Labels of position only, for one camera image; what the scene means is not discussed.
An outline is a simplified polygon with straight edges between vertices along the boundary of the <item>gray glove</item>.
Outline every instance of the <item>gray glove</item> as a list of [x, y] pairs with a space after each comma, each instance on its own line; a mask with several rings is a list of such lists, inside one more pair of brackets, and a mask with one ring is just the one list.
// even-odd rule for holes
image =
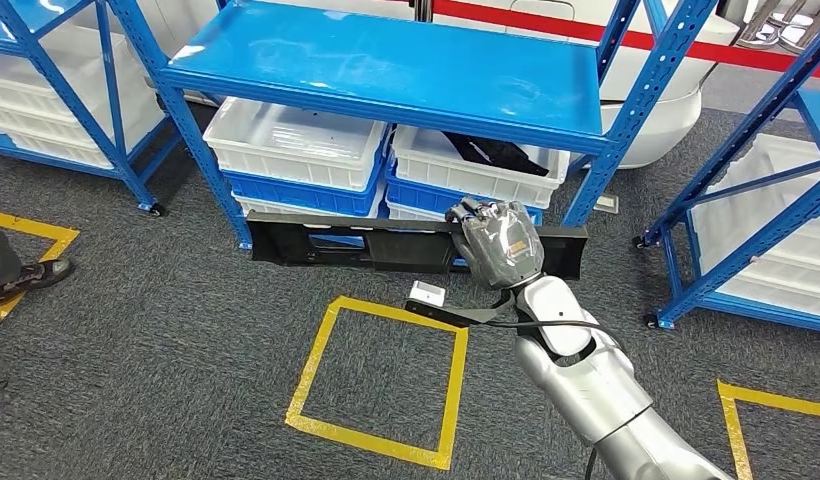
[[466, 197], [445, 219], [463, 226], [462, 234], [452, 235], [454, 245], [472, 275], [489, 288], [510, 288], [540, 274], [542, 244], [521, 203], [479, 203]]

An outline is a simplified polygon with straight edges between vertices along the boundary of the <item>black bracket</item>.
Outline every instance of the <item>black bracket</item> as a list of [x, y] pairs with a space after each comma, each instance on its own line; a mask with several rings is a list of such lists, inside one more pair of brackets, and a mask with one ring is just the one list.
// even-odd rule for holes
[[[246, 220], [253, 260], [411, 273], [468, 272], [465, 266], [455, 265], [460, 256], [451, 234], [462, 232], [457, 223], [257, 212], [249, 213]], [[545, 250], [543, 272], [579, 279], [586, 229], [541, 226], [537, 233]]]
[[501, 291], [501, 300], [490, 308], [481, 309], [464, 309], [464, 308], [449, 308], [439, 307], [430, 303], [421, 302], [419, 300], [407, 300], [404, 303], [404, 310], [437, 320], [439, 322], [447, 323], [455, 327], [470, 327], [472, 325], [479, 325], [487, 323], [495, 317], [509, 310], [516, 303], [513, 292], [510, 290]]

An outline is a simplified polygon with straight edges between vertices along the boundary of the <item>red barrier tape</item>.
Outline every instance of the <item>red barrier tape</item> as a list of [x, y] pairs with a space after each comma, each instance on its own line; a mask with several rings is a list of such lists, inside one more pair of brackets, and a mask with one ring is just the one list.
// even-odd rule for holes
[[[514, 12], [483, 5], [455, 2], [453, 0], [434, 0], [433, 4], [434, 13], [439, 15], [523, 28], [525, 30], [534, 30], [583, 40], [598, 42], [604, 33], [604, 26], [602, 25], [543, 17], [532, 13]], [[653, 44], [654, 41], [650, 33], [629, 31], [622, 40], [622, 45], [642, 50], [651, 50]], [[693, 43], [687, 56], [710, 60], [712, 62], [728, 63], [775, 72], [786, 71], [790, 64], [793, 63], [793, 60], [796, 59], [796, 57], [782, 53], [714, 45], [704, 42]], [[820, 66], [816, 69], [813, 76], [820, 78]]]

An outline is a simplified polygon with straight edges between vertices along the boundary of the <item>shoe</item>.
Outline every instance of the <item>shoe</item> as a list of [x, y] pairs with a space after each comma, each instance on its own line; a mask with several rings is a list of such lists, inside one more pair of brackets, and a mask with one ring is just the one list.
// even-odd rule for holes
[[50, 287], [69, 276], [73, 269], [74, 265], [67, 258], [25, 265], [17, 279], [0, 285], [0, 303], [23, 292]]

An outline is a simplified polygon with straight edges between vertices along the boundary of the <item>blue plastic bin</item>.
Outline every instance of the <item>blue plastic bin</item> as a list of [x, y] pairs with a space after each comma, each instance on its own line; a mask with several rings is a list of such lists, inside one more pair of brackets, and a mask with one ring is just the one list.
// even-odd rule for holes
[[383, 168], [387, 163], [384, 152], [389, 132], [390, 129], [387, 128], [375, 152], [375, 165], [369, 177], [369, 183], [361, 192], [261, 177], [231, 170], [221, 169], [220, 171], [230, 182], [233, 193], [242, 197], [365, 217], [372, 208], [372, 202], [378, 190], [378, 179], [382, 178]]
[[[435, 187], [424, 183], [411, 182], [395, 176], [395, 164], [391, 163], [386, 171], [386, 198], [390, 203], [406, 205], [408, 207], [427, 210], [429, 212], [445, 213], [449, 208], [460, 203], [466, 193], [447, 188]], [[477, 200], [492, 201], [494, 199], [472, 195]], [[536, 207], [525, 207], [535, 225], [542, 225], [542, 210]]]

